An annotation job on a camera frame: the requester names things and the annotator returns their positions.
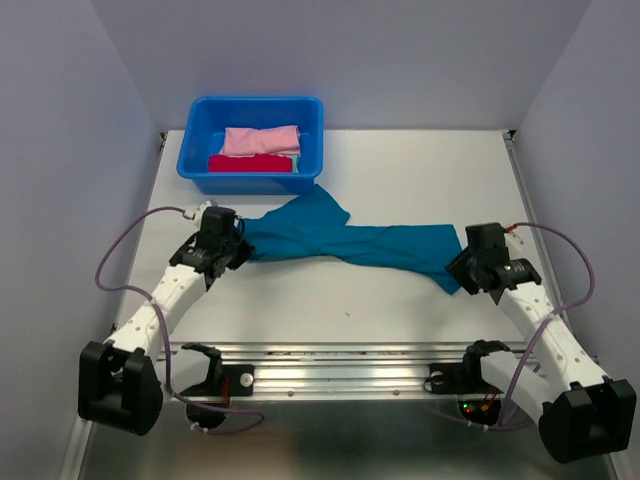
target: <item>white connector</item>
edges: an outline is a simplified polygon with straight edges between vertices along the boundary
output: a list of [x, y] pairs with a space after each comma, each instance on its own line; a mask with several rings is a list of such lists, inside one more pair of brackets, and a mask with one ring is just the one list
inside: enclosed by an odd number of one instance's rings
[[524, 249], [524, 240], [522, 240], [516, 232], [507, 232], [504, 234], [507, 248], [509, 249], [509, 256], [516, 257], [522, 253]]
[[217, 203], [207, 200], [205, 202], [202, 202], [198, 206], [185, 208], [184, 214], [182, 215], [182, 217], [186, 218], [187, 220], [191, 220], [196, 225], [196, 228], [200, 228], [200, 222], [202, 221], [202, 214], [208, 207], [213, 207], [215, 205], [217, 205]]

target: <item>white table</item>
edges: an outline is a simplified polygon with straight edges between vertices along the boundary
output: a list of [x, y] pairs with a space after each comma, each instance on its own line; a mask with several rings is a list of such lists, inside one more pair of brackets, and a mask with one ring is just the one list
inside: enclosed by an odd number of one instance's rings
[[[206, 199], [176, 173], [183, 132], [171, 131], [150, 208]], [[318, 183], [351, 213], [352, 225], [452, 223], [464, 228], [526, 219], [498, 131], [327, 131]], [[258, 218], [288, 196], [218, 196], [223, 206]], [[193, 232], [178, 214], [144, 225], [131, 283], [155, 287], [167, 261]], [[542, 273], [533, 237], [522, 256]], [[119, 322], [141, 299], [127, 293]], [[393, 269], [349, 265], [333, 258], [246, 264], [227, 272], [187, 313], [172, 341], [242, 344], [522, 341], [488, 295], [449, 296], [429, 278]]]

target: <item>metal edge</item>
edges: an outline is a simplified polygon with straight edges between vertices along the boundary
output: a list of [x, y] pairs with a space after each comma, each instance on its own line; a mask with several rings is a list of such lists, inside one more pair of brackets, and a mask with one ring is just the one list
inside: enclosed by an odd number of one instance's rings
[[[531, 197], [529, 195], [529, 191], [527, 189], [527, 184], [522, 175], [522, 169], [520, 167], [520, 162], [518, 161], [518, 155], [516, 153], [515, 143], [511, 134], [509, 132], [502, 132], [502, 139], [504, 140], [504, 145], [507, 150], [507, 155], [509, 156], [509, 161], [511, 163], [511, 168], [513, 170], [513, 175], [516, 179], [516, 184], [518, 185], [518, 190], [520, 191], [520, 197], [522, 198], [522, 203], [524, 205], [524, 211], [527, 215], [527, 219], [532, 223], [537, 223], [538, 219], [535, 213], [535, 209], [533, 208], [533, 204], [531, 203]], [[544, 276], [549, 282], [551, 300], [555, 305], [563, 305], [564, 300], [562, 298], [562, 293], [560, 292], [560, 287], [558, 285], [558, 280], [556, 278], [555, 272], [553, 270], [553, 264], [551, 263], [551, 257], [549, 256], [549, 250], [547, 249], [547, 245], [544, 241], [544, 237], [542, 236], [542, 232], [538, 229], [532, 229], [531, 232], [533, 235], [533, 241], [536, 244], [536, 248], [538, 253], [540, 254], [540, 262], [542, 263], [542, 269], [544, 270]], [[563, 318], [565, 323], [570, 327], [571, 324], [569, 322], [569, 318], [566, 313], [563, 313]]]
[[[366, 391], [350, 391], [350, 392], [321, 392], [321, 391], [278, 391], [278, 392], [263, 392], [254, 394], [252, 397], [244, 397], [233, 400], [234, 406], [250, 406], [255, 403], [301, 403], [301, 402], [438, 402], [438, 401], [476, 401], [482, 400], [484, 394], [478, 395], [432, 395], [428, 393], [402, 390], [400, 388], [391, 388], [388, 390], [380, 390], [376, 392]], [[189, 397], [191, 400], [197, 402], [211, 402], [222, 403], [223, 399], [219, 397]], [[502, 400], [503, 395], [496, 397], [498, 400]]]
[[635, 480], [637, 478], [631, 457], [629, 457], [627, 451], [611, 453], [609, 458], [618, 480]]
[[80, 478], [80, 470], [84, 460], [84, 453], [89, 443], [91, 433], [91, 422], [82, 420], [76, 416], [76, 420], [71, 429], [71, 437], [67, 444], [62, 469], [60, 470], [60, 480], [77, 480]]
[[[172, 352], [175, 353], [184, 344], [190, 342], [171, 342]], [[201, 342], [204, 345], [220, 349], [222, 353], [388, 353], [402, 354], [411, 352], [428, 352], [434, 355], [443, 352], [464, 353], [470, 342], [415, 342], [415, 343], [257, 343], [257, 342]], [[509, 342], [513, 351], [524, 350], [523, 341]]]
[[[147, 196], [146, 201], [142, 202], [145, 208], [148, 208], [149, 203], [151, 202], [153, 185], [155, 184], [156, 178], [158, 176], [160, 163], [162, 161], [162, 155], [164, 155], [165, 142], [166, 142], [166, 137], [162, 138], [162, 132], [160, 132], [160, 140], [158, 145], [158, 160], [155, 163], [155, 171], [153, 172], [153, 182], [151, 183], [151, 189], [149, 190], [149, 194]], [[135, 247], [133, 249], [134, 255], [140, 245], [140, 237], [142, 236], [141, 234], [142, 234], [142, 229], [139, 229], [135, 239]], [[131, 265], [129, 266], [129, 270], [127, 272], [127, 281], [131, 278], [132, 272], [133, 272], [133, 261], [131, 261]], [[118, 300], [117, 313], [113, 321], [113, 326], [115, 326], [116, 328], [118, 324], [118, 319], [120, 318], [120, 314], [122, 313], [123, 305], [124, 305], [124, 295], [120, 295], [120, 299]], [[84, 452], [87, 449], [87, 444], [89, 442], [89, 434], [91, 433], [92, 425], [93, 424], [91, 422], [87, 422], [86, 420], [83, 420], [80, 417], [76, 416], [76, 420], [71, 430], [69, 443], [67, 444], [67, 450], [65, 452], [64, 461], [62, 463], [62, 469], [60, 471], [60, 480], [75, 480], [80, 477], [80, 470], [82, 468]]]

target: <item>gray floor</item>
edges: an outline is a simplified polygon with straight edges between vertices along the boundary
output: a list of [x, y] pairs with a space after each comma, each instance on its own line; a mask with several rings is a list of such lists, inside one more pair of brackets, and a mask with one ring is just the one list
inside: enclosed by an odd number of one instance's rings
[[[81, 478], [200, 479], [609, 479], [608, 457], [558, 465], [535, 428], [482, 433], [441, 419], [429, 402], [262, 405], [267, 421], [231, 437], [189, 431], [184, 407], [165, 407], [136, 437], [94, 426]], [[451, 401], [441, 408], [451, 410]]]

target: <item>screw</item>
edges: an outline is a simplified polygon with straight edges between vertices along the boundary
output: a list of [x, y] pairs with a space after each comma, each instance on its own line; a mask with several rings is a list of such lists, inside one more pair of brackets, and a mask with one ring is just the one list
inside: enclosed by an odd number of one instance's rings
[[253, 385], [253, 375], [251, 375], [250, 373], [243, 373], [242, 375], [240, 375], [240, 385], [245, 388]]
[[442, 385], [444, 383], [444, 374], [439, 371], [431, 372], [431, 384]]

